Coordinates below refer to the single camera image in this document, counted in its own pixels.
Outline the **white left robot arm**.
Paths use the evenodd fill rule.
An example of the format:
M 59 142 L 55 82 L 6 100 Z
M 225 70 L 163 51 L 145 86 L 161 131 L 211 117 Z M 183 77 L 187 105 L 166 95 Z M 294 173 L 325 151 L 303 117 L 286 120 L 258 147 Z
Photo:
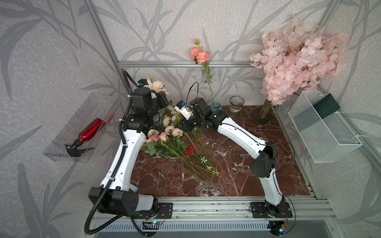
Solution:
M 131 177 L 153 119 L 169 105 L 166 93 L 140 87 L 130 94 L 125 115 L 120 119 L 118 133 L 121 142 L 107 175 L 99 187 L 88 194 L 93 207 L 85 221 L 84 232 L 93 235 L 122 217 L 148 218 L 159 212 L 153 195 L 130 192 Z

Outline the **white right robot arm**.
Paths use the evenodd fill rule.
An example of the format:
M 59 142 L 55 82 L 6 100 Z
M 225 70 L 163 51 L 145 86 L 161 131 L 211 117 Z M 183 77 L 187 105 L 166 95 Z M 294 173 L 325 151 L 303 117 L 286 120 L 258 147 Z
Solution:
M 254 159 L 250 170 L 256 175 L 265 192 L 264 211 L 268 217 L 280 218 L 285 211 L 285 197 L 281 193 L 276 177 L 276 145 L 259 139 L 239 126 L 231 117 L 222 110 L 211 110 L 201 97 L 190 102 L 179 101 L 175 110 L 184 119 L 181 124 L 186 132 L 194 128 L 207 128 L 216 131 L 240 145 Z

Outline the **peach rose spray stem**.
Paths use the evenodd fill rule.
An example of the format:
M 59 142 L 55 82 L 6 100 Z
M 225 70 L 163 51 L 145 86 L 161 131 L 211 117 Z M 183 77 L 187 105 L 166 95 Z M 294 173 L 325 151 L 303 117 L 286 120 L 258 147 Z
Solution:
M 165 106 L 169 106 L 171 107 L 170 105 L 170 102 L 168 101 L 167 99 L 167 95 L 169 95 L 169 93 L 166 91 L 166 89 L 164 88 L 165 85 L 163 84 L 163 82 L 161 81 L 153 81 L 153 79 L 151 78 L 151 76 L 149 76 L 147 78 L 147 83 L 148 83 L 148 87 L 154 91 L 154 93 L 151 93 L 152 96 L 155 96 L 155 98 L 157 99 L 157 101 L 159 102 L 159 104 L 163 107 Z

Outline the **pink rose spray stem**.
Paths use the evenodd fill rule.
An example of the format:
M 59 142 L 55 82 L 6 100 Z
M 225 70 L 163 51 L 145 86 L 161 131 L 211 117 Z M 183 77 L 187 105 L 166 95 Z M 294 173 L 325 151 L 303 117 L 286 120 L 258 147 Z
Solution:
M 204 83 L 208 84 L 210 93 L 211 93 L 211 100 L 212 104 L 214 103 L 214 95 L 212 90 L 212 75 L 211 75 L 211 69 L 210 69 L 210 54 L 206 52 L 202 45 L 200 44 L 199 39 L 194 39 L 194 45 L 190 50 L 190 58 L 196 63 L 201 64 L 201 74 L 204 77 Z

